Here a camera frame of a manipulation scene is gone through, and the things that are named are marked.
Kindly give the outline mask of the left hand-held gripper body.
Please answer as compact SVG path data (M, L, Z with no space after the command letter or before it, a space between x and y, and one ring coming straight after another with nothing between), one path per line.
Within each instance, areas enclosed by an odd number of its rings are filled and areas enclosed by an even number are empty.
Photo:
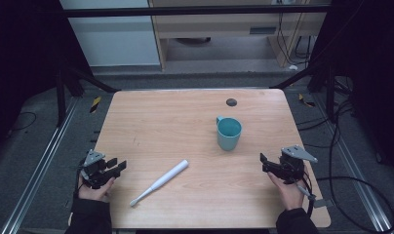
M104 160L104 157L104 154L90 149L86 158L80 163L79 169L83 182L93 189L99 189L112 177L120 176L116 165L111 169L106 167L107 161Z

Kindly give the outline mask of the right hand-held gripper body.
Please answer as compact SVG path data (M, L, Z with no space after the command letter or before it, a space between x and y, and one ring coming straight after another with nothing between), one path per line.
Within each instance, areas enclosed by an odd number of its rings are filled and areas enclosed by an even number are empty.
M299 145L283 147L279 163L268 163L268 171L281 178L287 184L299 181L304 176L304 162L317 163L318 159Z

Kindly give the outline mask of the person's left hand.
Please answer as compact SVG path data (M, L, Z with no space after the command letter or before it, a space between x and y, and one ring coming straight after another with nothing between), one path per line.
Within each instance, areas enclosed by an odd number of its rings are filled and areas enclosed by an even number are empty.
M107 203L110 196L111 187L114 184L115 178L112 177L105 185L99 189L93 189L83 182L80 177L77 185L77 197L79 199L93 200Z

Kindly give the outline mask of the person's right hand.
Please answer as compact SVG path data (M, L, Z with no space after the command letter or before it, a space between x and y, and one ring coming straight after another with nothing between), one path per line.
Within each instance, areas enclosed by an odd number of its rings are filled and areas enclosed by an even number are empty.
M272 183L277 187L282 204L286 211L303 207L304 193L300 190L300 188L306 188L303 180L292 184L285 184L281 178L278 178L273 173L268 173L268 176Z

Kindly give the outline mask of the white electric toothbrush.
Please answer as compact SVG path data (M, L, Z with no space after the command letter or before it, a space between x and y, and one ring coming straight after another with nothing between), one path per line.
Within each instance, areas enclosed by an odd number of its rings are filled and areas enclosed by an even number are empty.
M145 191L143 191L139 196L136 197L133 201L130 202L130 206L134 207L141 199L146 197L148 194L153 191L159 189L161 186L166 184L169 180L177 176L183 170L188 167L189 163L187 160L180 161L177 165L167 171L165 174L160 176L156 181L154 181Z

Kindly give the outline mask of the grey tape strip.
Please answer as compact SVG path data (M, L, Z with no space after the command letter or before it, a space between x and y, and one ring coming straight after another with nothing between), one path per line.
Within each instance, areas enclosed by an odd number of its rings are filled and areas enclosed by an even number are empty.
M332 199L319 199L314 202L313 207L315 209L323 208L323 207L331 207L334 204Z

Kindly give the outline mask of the black yellow striped tape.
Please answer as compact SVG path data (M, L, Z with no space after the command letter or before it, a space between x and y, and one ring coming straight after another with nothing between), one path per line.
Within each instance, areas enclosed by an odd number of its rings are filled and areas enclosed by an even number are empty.
M315 102L311 96L305 96L304 94L299 94L298 100L308 107L315 107Z
M101 97L100 96L94 98L93 103L92 103L92 105L90 107L90 113L96 112L96 110L98 109L100 101L101 101Z

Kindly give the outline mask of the black metal stand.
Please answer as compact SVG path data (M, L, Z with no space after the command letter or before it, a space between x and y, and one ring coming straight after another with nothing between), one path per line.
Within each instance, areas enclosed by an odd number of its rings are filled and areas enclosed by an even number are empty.
M335 122L335 67L332 64L310 64L291 78L271 86L271 89L286 89L300 79L310 76L307 89L316 93L326 87L326 114L331 122Z
M112 88L100 80L96 79L93 75L88 74L74 66L67 63L61 65L56 74L56 89L57 89L57 105L58 105L58 123L57 126L60 127L66 117L66 105L64 89L67 88L73 97L80 97L84 94L84 89L79 83L79 80L89 82L90 84L100 88L107 93L116 93L118 89Z

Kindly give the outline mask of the dark curtain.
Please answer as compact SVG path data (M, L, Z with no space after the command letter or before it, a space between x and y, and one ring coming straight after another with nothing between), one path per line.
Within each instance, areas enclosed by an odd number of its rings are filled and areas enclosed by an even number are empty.
M60 0L0 0L0 146L24 102L56 85L65 63L91 74Z
M394 0L331 0L312 60L353 81L353 100L394 167Z

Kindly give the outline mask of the white cabinet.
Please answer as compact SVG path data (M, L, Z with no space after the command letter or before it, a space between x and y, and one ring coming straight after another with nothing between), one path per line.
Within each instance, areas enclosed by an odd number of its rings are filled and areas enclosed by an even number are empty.
M147 0L60 0L65 10L148 8ZM159 65L151 17L71 18L90 67Z

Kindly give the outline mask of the wooden desk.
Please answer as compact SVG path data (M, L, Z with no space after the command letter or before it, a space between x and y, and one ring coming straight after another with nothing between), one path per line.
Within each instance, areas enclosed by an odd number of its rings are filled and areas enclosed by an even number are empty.
M243 5L318 5L331 0L147 0L151 8ZM154 16L152 18L159 59L166 64L169 41L176 38L263 36L272 47L280 66L289 63L301 37L319 34L324 13L283 13L251 15Z

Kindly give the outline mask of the aluminium floor rail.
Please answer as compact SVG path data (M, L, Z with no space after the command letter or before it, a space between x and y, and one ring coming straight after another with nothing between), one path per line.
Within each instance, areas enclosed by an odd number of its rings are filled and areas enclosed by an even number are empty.
M389 219L377 198L380 198L385 205L389 205L389 201L380 191L377 191L372 184L366 181L356 162L352 159L350 150L347 148L346 143L341 136L340 129L336 121L336 115L335 122L331 122L326 114L326 105L324 100L321 97L315 97L315 103L323 117L327 118L325 125L332 134L329 147L329 170L328 176L325 177L325 180L329 182L330 193L334 206L349 222L367 233L394 234L394 210L389 208L389 212L392 215L392 219ZM333 158L335 149L337 150L338 156L346 169L347 175L333 175ZM350 181L353 184L364 210L372 223L370 227L364 226L358 220L353 219L346 210L339 205L334 190L335 180Z
M56 127L48 145L46 146L41 159L39 160L30 180L24 188L19 201L11 212L9 218L3 225L0 234L17 234L20 226L26 216L30 205L49 169L52 160L54 159L62 139L68 129L68 126L74 116L75 109L79 103L80 98L72 97L69 105L65 109L65 117L62 123Z

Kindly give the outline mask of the black horizontal frame bar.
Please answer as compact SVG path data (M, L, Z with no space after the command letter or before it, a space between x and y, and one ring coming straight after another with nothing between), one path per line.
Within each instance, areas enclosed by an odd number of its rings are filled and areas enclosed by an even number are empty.
M279 14L279 13L323 13L332 8L320 5L252 5L252 6L192 6L121 9L74 9L63 10L68 18L96 17L146 17L186 15L230 15L230 14Z

